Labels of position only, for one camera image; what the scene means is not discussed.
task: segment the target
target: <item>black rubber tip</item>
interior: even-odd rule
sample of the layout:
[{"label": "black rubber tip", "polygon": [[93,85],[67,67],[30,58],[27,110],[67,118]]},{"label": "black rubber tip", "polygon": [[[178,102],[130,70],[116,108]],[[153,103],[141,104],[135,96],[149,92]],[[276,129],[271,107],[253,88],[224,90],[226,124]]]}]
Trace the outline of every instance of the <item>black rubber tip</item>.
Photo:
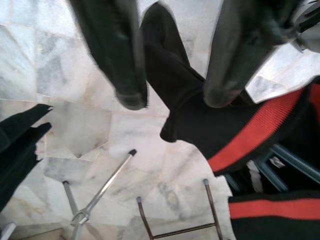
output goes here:
[{"label": "black rubber tip", "polygon": [[136,153],[137,153],[137,150],[135,150],[135,149],[132,149],[132,150],[129,152],[129,154],[132,155],[132,156],[136,155]]}]

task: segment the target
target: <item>red stripe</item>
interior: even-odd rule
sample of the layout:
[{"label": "red stripe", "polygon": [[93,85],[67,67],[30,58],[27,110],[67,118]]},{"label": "red stripe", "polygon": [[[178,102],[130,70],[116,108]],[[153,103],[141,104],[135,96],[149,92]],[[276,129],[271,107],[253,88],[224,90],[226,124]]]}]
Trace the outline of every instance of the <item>red stripe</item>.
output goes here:
[{"label": "red stripe", "polygon": [[284,217],[297,220],[320,220],[320,199],[289,201],[254,200],[229,203],[231,219]]},{"label": "red stripe", "polygon": [[320,84],[313,84],[310,94],[310,102],[313,104],[318,122],[320,123]]},{"label": "red stripe", "polygon": [[225,169],[267,140],[285,121],[302,92],[298,90],[266,102],[232,141],[208,160],[212,170]]}]

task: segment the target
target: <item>hanging clothes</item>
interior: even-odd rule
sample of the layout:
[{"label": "hanging clothes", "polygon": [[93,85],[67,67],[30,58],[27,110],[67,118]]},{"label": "hanging clothes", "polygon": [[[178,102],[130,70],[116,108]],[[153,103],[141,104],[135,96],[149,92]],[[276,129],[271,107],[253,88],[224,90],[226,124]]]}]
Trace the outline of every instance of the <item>hanging clothes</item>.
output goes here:
[{"label": "hanging clothes", "polygon": [[[302,144],[301,148],[312,146],[309,157],[319,158],[320,148],[317,143],[320,134],[315,119],[320,116],[320,98],[317,97],[320,96],[320,92],[315,94],[315,91],[320,89],[320,77],[304,89],[260,104],[253,104],[244,90],[230,105],[210,108],[203,98],[205,80],[190,66],[175,20],[168,10],[158,3],[152,5],[145,13],[141,29],[147,80],[170,110],[160,133],[161,138],[171,143],[183,140],[195,145],[208,160],[216,176],[236,176],[234,179],[243,180],[248,185],[248,192],[253,194],[238,195],[229,199],[231,222],[236,238],[318,239],[319,230],[313,226],[319,226],[320,223],[320,208],[315,208],[315,204],[319,203],[320,186],[304,189],[303,186],[306,185],[302,184],[297,190],[304,189],[303,193],[258,195],[248,184],[251,181],[250,173],[248,168],[244,168],[249,160],[258,158],[277,143],[297,148],[299,142],[304,140],[306,143]],[[305,124],[313,130],[306,130]],[[312,138],[302,134],[304,131],[313,132]],[[307,144],[313,137],[317,140]],[[250,205],[252,199],[260,200],[255,203],[266,204]],[[288,212],[276,215],[277,209],[283,208],[288,202],[292,203],[288,212],[294,213],[296,209],[298,215],[291,216]],[[253,207],[252,214],[236,215],[237,206],[241,206],[242,209],[246,209],[246,206]],[[261,207],[264,211],[255,215],[255,211],[261,210]],[[311,209],[312,218],[306,218]]]},{"label": "hanging clothes", "polygon": [[38,104],[0,122],[0,212],[38,163],[36,143],[50,130],[51,124],[31,126],[49,111],[50,106]]}]

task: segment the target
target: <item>marble floor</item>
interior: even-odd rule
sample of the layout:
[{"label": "marble floor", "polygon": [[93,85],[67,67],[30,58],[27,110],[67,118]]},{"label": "marble floor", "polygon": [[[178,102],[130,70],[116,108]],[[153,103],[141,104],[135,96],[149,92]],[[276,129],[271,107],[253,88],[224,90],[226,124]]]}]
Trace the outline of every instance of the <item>marble floor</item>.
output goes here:
[{"label": "marble floor", "polygon": [[[139,0],[139,13],[154,2]],[[163,2],[175,15],[191,65],[205,76],[221,0]],[[67,1],[0,0],[0,66],[0,121],[37,103],[54,106],[43,119],[52,123],[52,130],[37,145],[43,160],[0,214],[0,225],[18,225],[13,240],[59,228],[69,239],[72,214],[61,181],[71,183],[78,207],[84,207],[131,149],[137,155],[94,209],[84,240],[147,240],[138,196],[154,234],[212,222],[204,178],[209,179],[223,237],[235,239],[225,179],[213,176],[192,145],[160,139],[169,111],[151,88],[147,109],[129,111],[117,102]],[[259,102],[300,88],[319,72],[320,54],[302,54],[288,44],[247,89]],[[167,239],[215,240],[215,231]]]}]

